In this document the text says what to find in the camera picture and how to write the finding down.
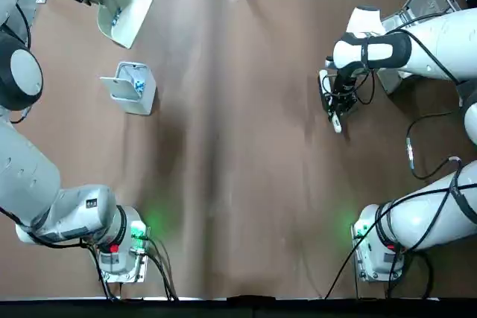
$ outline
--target cable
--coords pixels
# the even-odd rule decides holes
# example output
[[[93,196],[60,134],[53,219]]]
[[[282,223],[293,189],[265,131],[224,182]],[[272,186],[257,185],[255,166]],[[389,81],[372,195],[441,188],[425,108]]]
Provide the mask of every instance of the cable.
[[[323,81],[325,80],[325,78],[329,77],[329,75],[325,76],[325,77],[323,78],[323,80],[321,81],[321,88],[325,91],[325,93],[326,93],[327,95],[330,95],[330,96],[332,96],[332,97],[337,97],[337,98],[346,97],[346,96],[349,96],[349,95],[351,95],[351,94],[353,94],[353,93],[356,93],[356,91],[357,91],[361,86],[364,85],[364,82],[366,82],[366,80],[367,80],[369,74],[370,74],[370,73],[368,72],[368,73],[366,74],[366,77],[364,78],[364,80],[363,80],[359,85],[355,86],[353,89],[351,89],[350,91],[345,92],[345,93],[331,93],[330,91],[328,91],[328,90],[325,88]]]
[[[424,50],[424,52],[429,56],[431,57],[432,61],[435,62],[435,64],[442,70],[442,72],[444,74],[447,75],[448,78],[450,78],[454,84],[456,86],[458,86],[460,84],[460,82],[457,80],[457,78],[454,77],[453,74],[451,74],[449,72],[449,70],[436,58],[436,56],[434,56],[432,54],[432,52],[411,32],[407,31],[406,29],[402,29],[402,28],[399,28],[399,29],[394,29],[394,30],[391,30],[389,32],[387,32],[387,34],[392,34],[392,33],[404,33],[404,34],[407,34],[409,37],[411,37],[415,42],[417,42],[417,44]]]
[[[364,104],[365,106],[367,106],[368,104],[370,104],[373,99],[374,99],[374,89],[376,87],[376,79],[374,78],[374,71],[371,71],[371,77],[373,78],[373,89],[371,89],[371,96],[370,96],[370,99],[369,101],[363,101],[359,96],[358,96],[358,93],[355,91],[355,96],[356,98],[358,98],[358,101],[361,103],[361,104]]]
[[[401,255],[401,248],[402,248],[401,244],[397,244],[396,247],[395,247],[396,252],[394,253],[393,263],[391,264],[391,269],[389,270],[388,290],[385,293],[386,299],[390,299],[392,290],[396,287],[395,285],[391,286],[391,277],[394,273],[394,268],[396,266],[396,263],[399,260],[399,256]]]
[[[28,116],[28,113],[30,113],[31,111],[31,108],[33,107],[33,105],[25,108],[24,110],[22,110],[22,115],[19,119],[15,120],[15,121],[10,121],[11,124],[18,124],[18,123],[21,123],[25,120],[25,118],[27,118]]]
[[[424,260],[424,263],[427,266],[428,274],[427,274],[427,285],[424,294],[421,296],[422,299],[428,299],[431,295],[432,288],[434,286],[434,267],[432,266],[431,260],[427,256],[425,252],[419,251],[414,252],[413,255],[417,257],[421,257]]]
[[[467,189],[471,189],[471,188],[477,188],[477,183],[458,186],[458,189],[459,189],[459,190],[467,190]],[[338,281],[338,279],[339,279],[341,273],[343,272],[344,268],[346,267],[346,264],[347,264],[348,261],[350,260],[351,256],[352,256],[353,253],[357,250],[358,246],[363,242],[363,240],[367,237],[367,235],[371,232],[371,230],[376,226],[376,224],[377,224],[388,212],[390,212],[393,208],[395,208],[396,206],[400,205],[401,203],[405,203],[406,201],[408,201],[408,200],[410,200],[410,199],[414,199],[415,197],[422,197],[423,195],[427,195],[427,194],[444,193],[444,192],[448,192],[448,191],[449,191],[449,188],[441,188],[441,189],[433,189],[433,190],[428,190],[428,191],[421,191],[421,192],[418,192],[418,193],[415,193],[415,194],[410,194],[410,195],[408,195],[407,197],[403,197],[401,200],[396,201],[395,203],[389,205],[389,207],[388,207],[386,210],[384,210],[384,211],[376,218],[376,220],[371,224],[371,226],[369,227],[369,229],[368,229],[368,230],[365,232],[365,234],[361,237],[361,239],[359,240],[359,242],[353,247],[353,249],[351,250],[351,252],[348,254],[348,256],[346,257],[346,259],[344,260],[344,263],[341,265],[341,268],[340,268],[340,270],[338,271],[338,274],[336,275],[335,280],[333,281],[331,287],[329,288],[328,293],[327,293],[326,296],[325,296],[325,299],[328,299],[329,295],[330,295],[331,292],[333,291],[333,288],[336,286],[336,282]]]
[[[359,293],[358,293],[358,270],[356,267],[356,255],[353,255],[353,270],[354,270],[354,276],[355,276],[355,294],[356,294],[356,299],[359,299]]]
[[[171,296],[177,296],[176,294],[176,289],[175,289],[175,286],[174,286],[174,282],[172,280],[172,268],[171,268],[171,259],[169,258],[169,254],[167,252],[167,249],[165,248],[164,246],[164,243],[159,240],[160,244],[161,244],[161,247],[162,249],[164,250],[164,253],[165,253],[165,257],[166,257],[166,263],[167,265],[164,265],[163,263],[163,258],[159,252],[159,249],[157,248],[157,245],[156,243],[154,242],[153,239],[151,238],[146,238],[149,242],[152,243],[152,245],[154,246],[154,249],[156,250],[156,254],[157,254],[157,257],[159,258],[159,264],[162,266],[162,267],[165,267],[165,270],[167,271],[167,274],[168,274],[168,278],[164,276],[162,276],[162,280],[164,281],[164,289],[165,289],[165,293],[166,293],[166,296],[168,297],[168,299],[171,299]],[[170,288],[171,290],[168,291],[167,289],[167,284],[165,282],[165,280],[168,280],[168,283],[170,285]]]
[[[174,291],[171,289],[171,285],[169,284],[167,278],[165,277],[164,269],[162,268],[161,263],[158,262],[158,260],[149,252],[145,253],[147,257],[156,265],[157,269],[159,270],[159,273],[162,276],[162,280],[164,281],[164,288],[165,288],[165,294],[170,294],[171,298],[175,301],[178,301],[179,298],[177,295],[174,293]]]
[[[455,172],[455,175],[454,177],[452,178],[451,182],[450,182],[450,185],[452,185],[453,183],[455,183],[455,186],[457,186],[457,181],[458,181],[458,177],[459,175],[461,174],[462,172],[462,161],[457,158],[457,157],[453,157],[455,159],[453,160],[456,160],[457,163],[458,163],[458,168],[457,168],[457,171]],[[450,188],[449,190],[446,192],[446,194],[444,195],[444,198],[442,199],[442,202],[440,203],[439,207],[437,208],[437,211],[434,215],[434,217],[432,218],[432,221],[431,223],[429,224],[427,230],[424,232],[423,236],[417,241],[417,243],[415,243],[413,245],[413,247],[411,247],[410,249],[407,249],[406,252],[412,252],[414,251],[416,248],[418,248],[419,245],[421,245],[421,243],[427,238],[427,236],[429,236],[429,233],[431,232],[432,228],[434,227],[437,219],[439,218],[439,215],[440,213],[442,212],[442,209],[444,207],[444,205],[446,205],[446,201],[447,199],[449,198],[449,194],[450,194]]]
[[[414,22],[419,22],[420,20],[424,20],[424,19],[429,19],[429,18],[435,18],[436,16],[442,16],[442,15],[445,15],[447,13],[432,13],[432,14],[426,14],[426,15],[422,15],[422,16],[418,16],[417,18],[414,18],[414,19],[411,19],[409,20],[408,22],[405,22],[404,24],[398,26],[397,28],[395,28],[394,30],[399,30],[399,29],[402,29]]]
[[[434,118],[434,117],[444,117],[445,115],[451,115],[455,111],[452,112],[442,112],[442,113],[431,113],[429,115],[422,115],[418,119],[412,121],[412,123],[409,125],[408,130],[406,131],[405,134],[405,140],[406,140],[406,150],[408,152],[408,160],[409,160],[409,167],[411,168],[412,175],[419,179],[419,180],[426,180],[430,177],[433,177],[445,164],[447,164],[450,160],[450,158],[447,158],[443,160],[430,174],[421,176],[416,173],[415,171],[415,166],[414,166],[414,152],[412,150],[412,145],[411,145],[411,130],[414,125],[422,121],[423,119],[427,118]]]
[[[99,267],[98,257],[96,256],[95,249],[91,246],[86,247],[86,249],[91,253],[93,260],[95,262],[96,272],[98,273],[99,281],[101,282],[101,287],[103,288],[104,296],[111,302],[119,301],[118,297],[111,293],[110,286],[104,281],[103,274],[101,273],[101,268]]]
[[[25,28],[26,28],[26,31],[27,31],[27,48],[30,49],[30,48],[31,48],[30,25],[28,25],[27,17],[26,17],[25,14],[23,13],[23,10],[22,10],[21,7],[18,5],[18,3],[16,3],[15,6],[16,6],[16,9],[18,9],[18,12],[20,13],[20,16],[22,17],[23,22],[25,23]]]

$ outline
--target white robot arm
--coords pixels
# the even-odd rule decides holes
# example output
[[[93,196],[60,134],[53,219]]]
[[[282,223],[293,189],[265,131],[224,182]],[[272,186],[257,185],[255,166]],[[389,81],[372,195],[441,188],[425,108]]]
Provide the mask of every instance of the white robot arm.
[[[469,9],[386,32],[379,10],[356,8],[347,32],[336,42],[333,56],[326,61],[327,67],[338,70],[335,81],[329,81],[326,70],[320,71],[321,100],[335,131],[341,131],[340,117],[356,102],[350,89],[355,86],[360,74],[378,69],[396,69],[424,77],[452,80],[458,91],[460,84],[475,80],[476,20],[477,9]],[[467,134],[477,144],[477,84],[473,84],[473,92],[466,85],[466,91],[459,92],[459,95],[464,104]]]
[[[0,0],[0,14],[15,3]],[[57,167],[11,124],[10,111],[30,108],[42,88],[37,59],[0,31],[0,212],[15,222],[24,242],[56,247],[82,239],[99,251],[107,281],[144,281],[148,233],[136,210],[117,206],[105,185],[61,188]]]
[[[386,68],[453,80],[456,86],[475,80],[476,23],[477,9],[470,9],[386,33],[379,10],[356,8],[333,56],[326,59],[327,67],[338,70],[334,83],[326,70],[320,71],[321,100],[335,131],[341,131],[339,116],[356,102],[353,89],[359,74]],[[477,144],[477,95],[461,99],[467,134]],[[408,155],[412,164],[410,143]],[[459,164],[457,175],[450,174],[407,197],[364,208],[351,228],[361,280],[398,279],[404,263],[397,255],[398,247],[399,251],[426,249],[477,233],[477,162],[462,169],[460,159],[449,158],[453,160]],[[459,191],[458,185],[471,187]],[[420,195],[428,191],[431,194]]]

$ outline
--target brown table surface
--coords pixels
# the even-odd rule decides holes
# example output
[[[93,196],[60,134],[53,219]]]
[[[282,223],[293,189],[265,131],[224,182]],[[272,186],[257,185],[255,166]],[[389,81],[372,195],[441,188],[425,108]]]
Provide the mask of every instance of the brown table surface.
[[[373,5],[387,16],[404,1],[154,0],[126,50],[100,34],[94,7],[48,0],[32,45],[44,92],[17,127],[65,187],[110,185],[139,210],[168,247],[181,296],[324,296],[363,207],[423,186],[405,155],[410,121],[457,106],[452,84],[421,80],[391,98],[378,85],[346,135],[327,121],[316,72],[351,11]],[[121,60],[152,68],[161,98],[151,116],[123,113],[101,85]],[[450,154],[476,157],[459,116],[423,122],[413,136],[423,172]],[[2,297],[102,294],[85,250],[30,247],[9,220],[0,225]],[[433,296],[477,296],[474,238],[430,254]],[[352,267],[333,297],[355,295]],[[419,296],[425,283],[417,261],[396,294]],[[362,296],[383,287],[359,284]],[[154,267],[123,294],[163,295]]]

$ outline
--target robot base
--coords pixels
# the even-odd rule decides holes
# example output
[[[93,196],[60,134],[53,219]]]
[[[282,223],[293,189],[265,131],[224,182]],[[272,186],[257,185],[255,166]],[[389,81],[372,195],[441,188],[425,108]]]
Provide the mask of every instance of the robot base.
[[[351,240],[353,247],[361,240],[374,222],[377,205],[364,208],[359,220],[351,226]],[[376,229],[372,229],[366,238],[359,244],[355,251],[356,274],[364,282],[387,282],[389,272],[394,259],[394,251],[385,247],[378,238]],[[402,256],[394,266],[394,274],[391,280],[398,279],[402,275],[404,260]]]
[[[146,278],[146,271],[148,268],[148,257],[137,256],[134,269],[129,273],[122,275],[115,275],[101,271],[104,281],[107,283],[142,283]]]

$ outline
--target small white box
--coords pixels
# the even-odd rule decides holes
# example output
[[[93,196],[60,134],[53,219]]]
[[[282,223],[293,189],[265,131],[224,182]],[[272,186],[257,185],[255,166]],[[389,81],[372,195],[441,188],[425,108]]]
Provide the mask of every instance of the small white box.
[[[116,76],[101,77],[101,82],[109,89],[113,101],[126,113],[151,114],[157,85],[145,64],[121,61]]]

